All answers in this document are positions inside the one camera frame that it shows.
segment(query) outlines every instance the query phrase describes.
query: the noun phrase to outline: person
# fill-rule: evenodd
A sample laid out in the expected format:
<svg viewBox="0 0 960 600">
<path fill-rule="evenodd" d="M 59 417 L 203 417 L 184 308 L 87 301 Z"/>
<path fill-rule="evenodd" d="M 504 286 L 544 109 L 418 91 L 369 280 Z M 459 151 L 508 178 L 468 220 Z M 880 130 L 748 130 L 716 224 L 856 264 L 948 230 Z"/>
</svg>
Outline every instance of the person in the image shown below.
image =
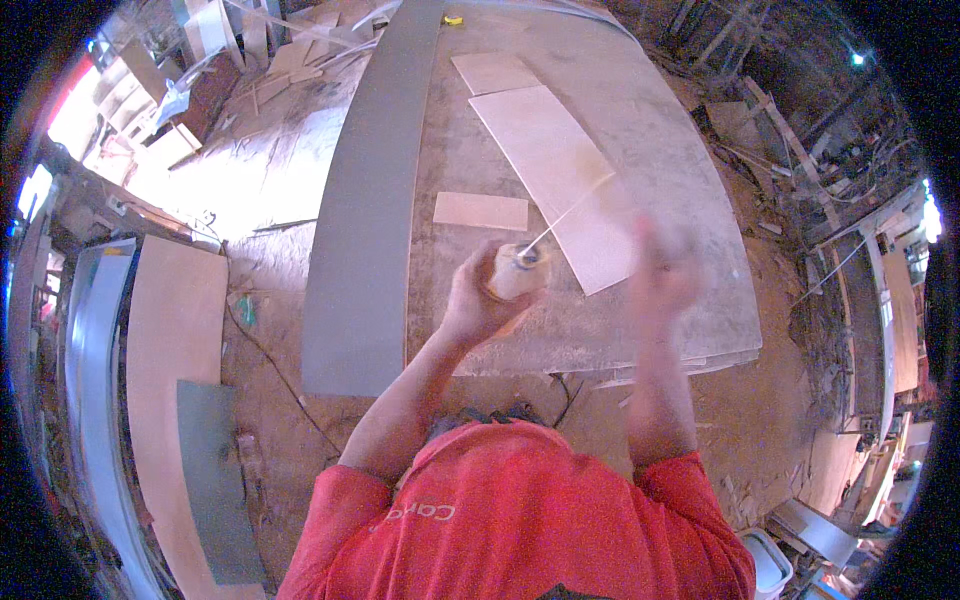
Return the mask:
<svg viewBox="0 0 960 600">
<path fill-rule="evenodd" d="M 698 263 L 666 251 L 648 220 L 637 237 L 634 484 L 536 419 L 474 421 L 424 445 L 457 364 L 542 296 L 485 292 L 491 242 L 457 270 L 440 327 L 317 477 L 277 598 L 753 597 L 754 561 L 704 473 L 672 342 Z"/>
</svg>

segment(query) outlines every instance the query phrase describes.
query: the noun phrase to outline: white bucket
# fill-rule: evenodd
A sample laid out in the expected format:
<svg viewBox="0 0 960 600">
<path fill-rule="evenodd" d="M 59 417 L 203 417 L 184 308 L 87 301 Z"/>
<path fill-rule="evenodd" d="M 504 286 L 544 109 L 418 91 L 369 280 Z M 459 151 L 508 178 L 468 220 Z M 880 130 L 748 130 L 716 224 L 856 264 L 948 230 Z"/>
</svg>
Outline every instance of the white bucket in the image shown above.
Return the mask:
<svg viewBox="0 0 960 600">
<path fill-rule="evenodd" d="M 774 541 L 762 529 L 751 527 L 738 532 L 737 536 L 754 556 L 756 566 L 754 600 L 777 598 L 786 586 L 786 582 L 793 577 L 793 565 L 786 560 Z"/>
</svg>

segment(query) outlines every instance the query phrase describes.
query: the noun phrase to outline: workshop floor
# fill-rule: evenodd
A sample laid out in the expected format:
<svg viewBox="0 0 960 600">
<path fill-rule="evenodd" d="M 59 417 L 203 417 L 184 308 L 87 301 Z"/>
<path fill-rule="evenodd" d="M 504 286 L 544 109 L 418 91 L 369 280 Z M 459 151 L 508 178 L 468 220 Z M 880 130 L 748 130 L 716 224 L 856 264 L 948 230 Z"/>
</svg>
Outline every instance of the workshop floor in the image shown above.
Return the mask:
<svg viewBox="0 0 960 600">
<path fill-rule="evenodd" d="M 232 114 L 237 117 L 224 130 L 223 139 L 164 183 L 194 185 L 198 200 L 181 203 L 193 202 L 191 210 L 202 207 L 217 213 L 213 228 L 231 240 L 229 290 L 250 295 L 255 324 L 247 330 L 276 361 L 275 369 L 230 317 L 225 319 L 223 382 L 237 388 L 239 428 L 258 441 L 261 492 L 252 502 L 251 517 L 264 564 L 277 583 L 296 547 L 314 477 L 335 464 L 337 448 L 344 446 L 372 399 L 304 397 L 305 409 L 323 434 L 298 406 L 303 290 L 314 225 L 246 238 L 233 233 L 316 217 L 336 136 L 364 65 L 358 61 L 345 69 L 340 85 L 324 76 L 291 87 L 259 117 L 252 115 L 252 107 L 229 103 L 221 121 Z M 685 104 L 692 101 L 695 106 L 688 83 L 676 78 L 668 82 Z M 243 136 L 257 131 L 261 133 L 246 145 L 241 143 Z M 741 229 L 755 226 L 754 188 L 719 162 L 718 170 Z M 856 438 L 830 433 L 835 425 L 831 411 L 812 403 L 803 355 L 790 339 L 789 306 L 803 289 L 788 266 L 791 262 L 784 260 L 776 241 L 745 237 L 744 243 L 764 341 L 759 360 L 690 378 L 704 464 L 735 529 L 756 523 L 794 495 L 831 513 L 859 461 Z M 580 383 L 571 380 L 568 386 L 575 390 Z M 577 451 L 595 455 L 628 475 L 626 436 L 617 406 L 628 390 L 590 388 L 588 381 L 560 430 Z M 492 410 L 519 398 L 534 404 L 549 420 L 565 405 L 562 387 L 545 375 L 456 378 L 445 402 L 451 409 L 471 405 Z"/>
</svg>

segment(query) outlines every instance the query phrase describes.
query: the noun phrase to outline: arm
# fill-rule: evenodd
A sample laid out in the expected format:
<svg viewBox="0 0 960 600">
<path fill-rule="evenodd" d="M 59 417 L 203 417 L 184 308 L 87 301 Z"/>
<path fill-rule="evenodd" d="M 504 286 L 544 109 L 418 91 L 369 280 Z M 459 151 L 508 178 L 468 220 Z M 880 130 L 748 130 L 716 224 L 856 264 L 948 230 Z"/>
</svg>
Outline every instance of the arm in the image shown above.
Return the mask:
<svg viewBox="0 0 960 600">
<path fill-rule="evenodd" d="M 668 252 L 650 221 L 639 222 L 637 237 L 636 387 L 627 433 L 634 467 L 645 468 L 697 449 L 693 404 L 673 334 L 697 298 L 701 277 L 692 249 Z"/>
<path fill-rule="evenodd" d="M 484 291 L 497 248 L 488 242 L 457 269 L 443 322 L 357 423 L 340 465 L 394 485 L 423 446 L 444 387 L 467 352 L 539 299 L 535 292 L 503 302 Z"/>
</svg>

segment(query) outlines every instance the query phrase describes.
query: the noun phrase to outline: hand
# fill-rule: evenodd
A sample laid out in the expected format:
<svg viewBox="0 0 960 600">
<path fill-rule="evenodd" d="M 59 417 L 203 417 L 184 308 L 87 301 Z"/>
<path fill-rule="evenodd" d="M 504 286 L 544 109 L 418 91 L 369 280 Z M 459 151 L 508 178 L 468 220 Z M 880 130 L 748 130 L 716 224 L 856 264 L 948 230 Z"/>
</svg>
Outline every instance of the hand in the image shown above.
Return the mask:
<svg viewBox="0 0 960 600">
<path fill-rule="evenodd" d="M 530 308 L 544 291 L 528 292 L 513 301 L 496 300 L 486 290 L 493 273 L 493 260 L 502 242 L 489 241 L 473 253 L 453 274 L 440 332 L 452 341 L 474 347 L 487 341 L 503 325 Z"/>
<path fill-rule="evenodd" d="M 663 333 L 693 305 L 703 288 L 703 272 L 687 237 L 668 249 L 654 223 L 636 221 L 637 265 L 631 277 L 634 312 L 641 333 Z"/>
</svg>

